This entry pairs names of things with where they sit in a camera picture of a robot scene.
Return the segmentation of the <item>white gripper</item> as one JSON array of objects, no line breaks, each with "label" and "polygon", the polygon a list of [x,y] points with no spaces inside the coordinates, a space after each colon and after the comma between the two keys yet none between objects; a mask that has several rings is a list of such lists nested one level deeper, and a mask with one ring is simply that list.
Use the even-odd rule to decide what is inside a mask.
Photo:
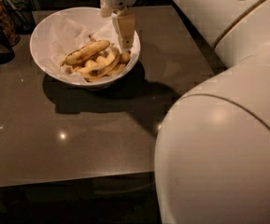
[{"label": "white gripper", "polygon": [[[100,0],[100,13],[103,18],[112,14],[112,9],[132,7],[136,0]],[[112,23],[118,36],[118,41],[123,51],[130,50],[135,37],[135,14],[130,9],[121,10],[112,18]]]}]

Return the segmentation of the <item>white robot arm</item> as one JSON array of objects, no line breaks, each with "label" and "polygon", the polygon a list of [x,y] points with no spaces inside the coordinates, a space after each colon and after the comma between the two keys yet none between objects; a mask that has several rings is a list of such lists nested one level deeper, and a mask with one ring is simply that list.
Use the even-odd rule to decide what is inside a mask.
[{"label": "white robot arm", "polygon": [[158,131],[163,224],[270,224],[270,0],[172,0],[226,71],[179,98]]}]

